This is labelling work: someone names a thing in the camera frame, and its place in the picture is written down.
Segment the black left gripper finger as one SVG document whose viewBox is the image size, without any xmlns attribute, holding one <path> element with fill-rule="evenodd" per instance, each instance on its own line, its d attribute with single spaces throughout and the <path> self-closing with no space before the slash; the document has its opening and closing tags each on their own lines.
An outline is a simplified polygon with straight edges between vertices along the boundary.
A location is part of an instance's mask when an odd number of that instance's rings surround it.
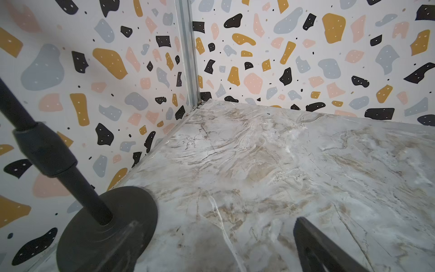
<svg viewBox="0 0 435 272">
<path fill-rule="evenodd" d="M 297 218 L 293 236 L 303 272 L 368 271 L 305 217 Z"/>
</svg>

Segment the black microphone stand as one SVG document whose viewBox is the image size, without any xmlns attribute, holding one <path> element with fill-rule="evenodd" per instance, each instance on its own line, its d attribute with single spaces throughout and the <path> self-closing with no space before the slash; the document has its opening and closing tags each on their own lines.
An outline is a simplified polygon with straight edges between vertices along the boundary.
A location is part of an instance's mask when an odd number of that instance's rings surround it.
<svg viewBox="0 0 435 272">
<path fill-rule="evenodd" d="M 78 161 L 61 137 L 35 121 L 5 85 L 1 112 L 28 160 L 45 176 L 56 178 L 82 205 L 58 242 L 61 272 L 132 272 L 157 226 L 152 195 L 139 187 L 97 194 L 77 168 Z"/>
</svg>

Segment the left corner aluminium post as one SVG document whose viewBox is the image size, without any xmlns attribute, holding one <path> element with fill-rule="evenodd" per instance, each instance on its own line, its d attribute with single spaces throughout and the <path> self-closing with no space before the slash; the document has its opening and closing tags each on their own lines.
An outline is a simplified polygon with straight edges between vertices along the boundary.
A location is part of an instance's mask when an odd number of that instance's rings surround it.
<svg viewBox="0 0 435 272">
<path fill-rule="evenodd" d="M 198 86 L 196 50 L 194 47 L 193 21 L 191 18 L 191 1 L 175 0 L 174 3 L 179 25 L 189 101 L 192 110 L 195 111 L 202 102 Z"/>
</svg>

